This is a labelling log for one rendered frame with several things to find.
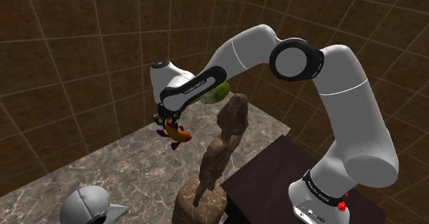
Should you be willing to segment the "dark robot stand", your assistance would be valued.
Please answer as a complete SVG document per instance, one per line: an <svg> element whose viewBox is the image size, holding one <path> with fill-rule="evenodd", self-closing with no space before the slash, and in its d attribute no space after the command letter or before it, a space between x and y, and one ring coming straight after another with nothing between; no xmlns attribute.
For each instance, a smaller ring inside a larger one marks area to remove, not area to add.
<svg viewBox="0 0 429 224"><path fill-rule="evenodd" d="M305 224L293 212L289 185L316 160L284 135L226 179L224 224Z"/></svg>

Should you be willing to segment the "brown stone figure statue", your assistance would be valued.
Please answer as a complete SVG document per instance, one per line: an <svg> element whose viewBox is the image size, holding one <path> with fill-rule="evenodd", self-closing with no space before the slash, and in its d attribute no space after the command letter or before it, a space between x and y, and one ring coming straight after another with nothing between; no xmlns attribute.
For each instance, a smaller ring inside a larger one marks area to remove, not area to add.
<svg viewBox="0 0 429 224"><path fill-rule="evenodd" d="M234 94L217 115L221 133L203 154L199 174L179 190L171 224L219 224L226 209L227 194L217 183L248 127L248 99Z"/></svg>

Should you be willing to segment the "green mossy round object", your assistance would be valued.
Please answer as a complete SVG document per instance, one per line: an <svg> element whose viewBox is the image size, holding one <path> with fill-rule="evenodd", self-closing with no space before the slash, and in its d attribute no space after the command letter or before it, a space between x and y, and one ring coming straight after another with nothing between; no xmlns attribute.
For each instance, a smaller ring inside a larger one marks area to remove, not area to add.
<svg viewBox="0 0 429 224"><path fill-rule="evenodd" d="M214 89L211 89L209 92L203 94L199 100L203 104L214 104L222 101L230 92L230 86L227 81L221 83Z"/></svg>

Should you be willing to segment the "orange fish toy purple fins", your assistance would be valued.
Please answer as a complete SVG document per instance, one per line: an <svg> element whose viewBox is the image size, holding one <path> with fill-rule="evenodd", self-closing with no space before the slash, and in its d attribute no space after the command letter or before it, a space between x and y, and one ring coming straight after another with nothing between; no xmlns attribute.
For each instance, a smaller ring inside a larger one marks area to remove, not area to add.
<svg viewBox="0 0 429 224"><path fill-rule="evenodd" d="M165 123L165 130L157 129L157 134L162 137L169 137L172 139L170 144L172 150L175 150L181 143L188 142L192 139L189 132L186 132L183 126L173 123L171 118L168 118Z"/></svg>

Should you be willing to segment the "grey round helmet-shaped object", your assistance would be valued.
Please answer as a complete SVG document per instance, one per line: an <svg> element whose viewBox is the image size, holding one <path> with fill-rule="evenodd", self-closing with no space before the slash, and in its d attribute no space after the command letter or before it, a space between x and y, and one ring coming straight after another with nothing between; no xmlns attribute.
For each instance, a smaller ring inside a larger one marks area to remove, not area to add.
<svg viewBox="0 0 429 224"><path fill-rule="evenodd" d="M72 192L60 209L60 224L112 224L129 211L128 206L110 202L100 186L85 186Z"/></svg>

